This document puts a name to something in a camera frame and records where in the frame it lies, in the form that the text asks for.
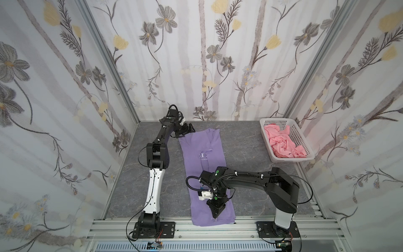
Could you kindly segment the purple t-shirt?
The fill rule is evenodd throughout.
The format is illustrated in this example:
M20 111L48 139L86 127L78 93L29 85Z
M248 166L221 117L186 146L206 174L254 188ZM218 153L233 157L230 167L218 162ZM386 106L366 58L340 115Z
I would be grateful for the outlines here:
M180 138L179 143L183 152L186 176L199 177L203 171L214 173L217 167L226 166L219 129L189 133ZM236 215L231 201L226 203L224 211L217 218L213 218L207 201L201 201L198 192L191 189L189 194L194 225L216 226L235 221Z

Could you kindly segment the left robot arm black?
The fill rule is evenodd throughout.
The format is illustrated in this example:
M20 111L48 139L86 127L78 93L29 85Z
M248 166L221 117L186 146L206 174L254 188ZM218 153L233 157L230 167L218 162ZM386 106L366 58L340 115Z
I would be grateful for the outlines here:
M137 213L138 221L133 231L127 233L129 241L139 239L174 238L175 222L162 222L160 218L160 198L163 177L169 167L170 157L167 147L170 138L181 138L194 133L192 124L185 122L182 112L176 105L170 105L166 116L159 120L161 127L151 143L145 147L147 155L146 167L149 169L149 187L144 207Z

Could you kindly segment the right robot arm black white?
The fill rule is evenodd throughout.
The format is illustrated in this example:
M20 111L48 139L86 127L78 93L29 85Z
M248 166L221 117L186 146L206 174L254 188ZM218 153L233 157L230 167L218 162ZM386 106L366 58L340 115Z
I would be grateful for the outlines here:
M294 180L295 177L304 180L280 168L272 168L268 172L246 172L217 167L214 172L203 171L200 176L188 176L185 182L190 190L198 192L201 201L206 202L214 219L218 218L232 199L228 191L238 187L262 190L276 208L274 229L288 231L300 204L300 186Z

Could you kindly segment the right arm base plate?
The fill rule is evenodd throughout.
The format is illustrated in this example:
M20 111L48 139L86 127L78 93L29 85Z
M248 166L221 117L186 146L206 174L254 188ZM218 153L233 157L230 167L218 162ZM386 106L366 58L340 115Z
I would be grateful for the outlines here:
M296 222L292 221L288 229L278 227L274 221L259 221L256 222L257 232L260 238L272 238L272 239L290 239L300 238L299 228Z

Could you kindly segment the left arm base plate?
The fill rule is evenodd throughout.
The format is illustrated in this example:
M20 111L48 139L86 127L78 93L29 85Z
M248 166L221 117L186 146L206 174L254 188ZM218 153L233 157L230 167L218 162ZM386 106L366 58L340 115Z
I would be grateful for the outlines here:
M175 222L160 222L156 226L137 222L129 237L133 239L167 238L172 239L176 231Z

